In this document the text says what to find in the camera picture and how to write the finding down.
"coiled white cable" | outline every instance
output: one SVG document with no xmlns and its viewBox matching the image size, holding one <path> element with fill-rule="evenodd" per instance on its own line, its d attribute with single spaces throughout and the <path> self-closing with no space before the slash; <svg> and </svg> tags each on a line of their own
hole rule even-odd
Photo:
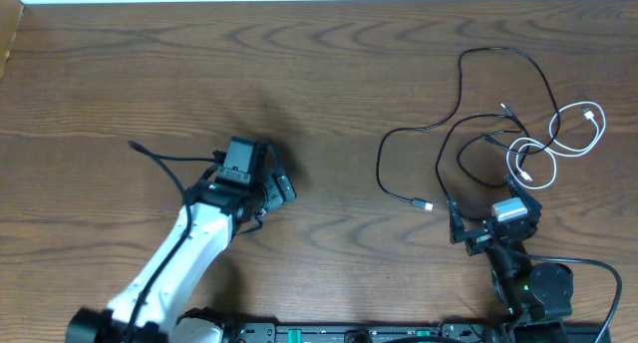
<svg viewBox="0 0 638 343">
<path fill-rule="evenodd" d="M 596 109 L 598 109 L 598 111 L 600 112 L 600 116 L 602 117 L 602 129 L 600 129 L 598 127 L 598 124 L 596 123 L 596 121 L 594 120 L 594 114 L 585 107 L 585 109 L 583 109 L 583 114 L 585 116 L 585 119 L 588 121 L 591 121 L 591 123 L 594 125 L 594 127 L 596 128 L 596 135 L 594 136 L 594 138 L 592 139 L 591 143 L 589 143 L 589 145 L 587 145 L 586 147 L 582 148 L 582 149 L 574 149 L 574 148 L 570 148 L 567 145 L 561 144 L 558 140 L 554 140 L 554 143 L 559 145 L 560 147 L 571 151 L 575 154 L 566 154 L 566 153 L 559 153 L 553 149 L 547 148 L 545 149 L 545 152 L 551 157 L 552 163 L 553 163 L 553 175 L 551 177 L 551 180 L 543 185 L 539 185 L 539 186 L 530 186 L 527 185 L 525 183 L 523 183 L 520 179 L 518 179 L 518 176 L 514 173 L 514 170 L 511 168 L 511 163 L 509 162 L 509 155 L 510 152 L 507 152 L 507 154 L 505 155 L 505 162 L 507 163 L 507 168 L 509 169 L 509 172 L 511 173 L 511 175 L 514 177 L 514 179 L 516 179 L 516 181 L 523 187 L 527 188 L 527 189 L 543 189 L 543 188 L 547 188 L 549 187 L 551 184 L 554 183 L 554 181 L 556 180 L 556 171 L 557 171 L 557 167 L 556 167 L 556 157 L 555 156 L 561 156 L 564 158 L 578 158 L 581 157 L 587 153 L 589 153 L 591 151 L 591 149 L 593 149 L 593 147 L 598 144 L 598 141 L 600 141 L 600 138 L 602 138 L 602 135 L 605 133 L 605 129 L 607 128 L 607 121 L 605 120 L 605 112 L 602 110 L 602 108 L 600 107 L 600 105 L 594 103 L 594 102 L 578 102 L 578 103 L 573 103 L 573 104 L 569 104 L 563 108 L 561 108 L 558 113 L 562 113 L 564 110 L 567 110 L 569 108 L 573 108 L 573 107 L 577 107 L 577 106 L 584 106 L 584 105 L 591 105 L 593 107 L 595 107 Z M 556 116 L 558 114 L 554 114 L 554 116 L 551 118 L 551 120 L 549 121 L 549 134 L 552 135 L 552 131 L 551 131 L 551 127 L 553 126 L 554 120 L 556 119 Z M 514 149 L 514 147 L 516 146 L 516 144 L 518 144 L 519 142 L 523 142 L 523 141 L 527 141 L 526 144 L 521 145 L 518 149 L 516 149 L 518 152 L 520 152 L 522 149 L 526 148 L 526 147 L 534 147 L 534 148 L 542 148 L 543 144 L 535 139 L 532 138 L 518 138 L 516 140 L 514 140 L 513 143 L 511 143 L 511 145 L 509 146 L 509 148 L 511 150 Z M 515 161 L 515 165 L 516 165 L 516 169 L 518 170 L 518 173 L 520 174 L 521 177 L 523 177 L 526 181 L 532 181 L 531 176 L 529 175 L 529 173 L 525 172 L 523 169 L 520 168 L 519 164 L 518 164 L 518 160 L 514 159 Z"/>
</svg>

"wooden table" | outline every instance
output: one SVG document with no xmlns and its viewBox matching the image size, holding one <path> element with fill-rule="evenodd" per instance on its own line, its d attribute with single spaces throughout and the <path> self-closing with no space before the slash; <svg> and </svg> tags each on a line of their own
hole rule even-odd
<svg viewBox="0 0 638 343">
<path fill-rule="evenodd" d="M 233 135 L 282 151 L 299 198 L 237 237 L 187 307 L 280 321 L 427 322 L 506 314 L 486 257 L 448 242 L 434 161 L 451 123 L 387 142 L 387 187 L 435 204 L 423 213 L 377 187 L 377 146 L 398 126 L 433 123 L 458 92 L 457 56 L 513 46 L 545 71 L 559 106 L 593 100 L 608 129 L 581 159 L 559 159 L 537 254 L 613 264 L 624 278 L 615 342 L 638 339 L 638 5 L 636 0 L 437 0 L 27 7 L 0 86 L 0 341 L 60 341 L 80 306 L 101 309 L 172 227 L 180 198 L 137 139 L 206 156 Z M 456 118 L 509 104 L 546 140 L 552 115 L 524 59 L 464 62 Z M 474 213 L 507 196 L 458 169 L 460 145 L 500 124 L 475 121 L 449 143 L 442 174 Z M 578 110 L 560 138 L 589 142 Z M 476 144 L 469 169 L 498 180 L 503 152 Z M 538 182 L 546 155 L 528 160 Z M 171 165 L 185 184 L 201 164 Z M 612 276 L 573 267 L 574 314 L 602 321 Z"/>
</svg>

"robotic arm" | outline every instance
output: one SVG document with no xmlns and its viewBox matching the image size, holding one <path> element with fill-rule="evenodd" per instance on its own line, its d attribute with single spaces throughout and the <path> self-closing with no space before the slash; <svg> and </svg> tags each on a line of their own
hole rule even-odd
<svg viewBox="0 0 638 343">
<path fill-rule="evenodd" d="M 141 146 L 132 146 L 146 153 Z M 265 171 L 268 151 L 274 167 Z M 213 166 L 185 191 L 190 221 L 183 206 L 172 231 L 138 277 L 101 313 L 80 309 L 69 323 L 66 342 L 176 341 L 171 337 L 183 305 L 214 258 L 241 233 L 239 228 L 255 219 L 258 226 L 246 231 L 258 229 L 264 214 L 297 196 L 273 146 L 233 137 L 227 153 L 215 152 L 214 157 Z M 210 180 L 214 172 L 217 175 Z M 187 334 L 190 324 L 186 320 L 178 328 L 180 340 L 196 341 Z M 221 338 L 212 324 L 196 331 L 209 342 Z"/>
</svg>

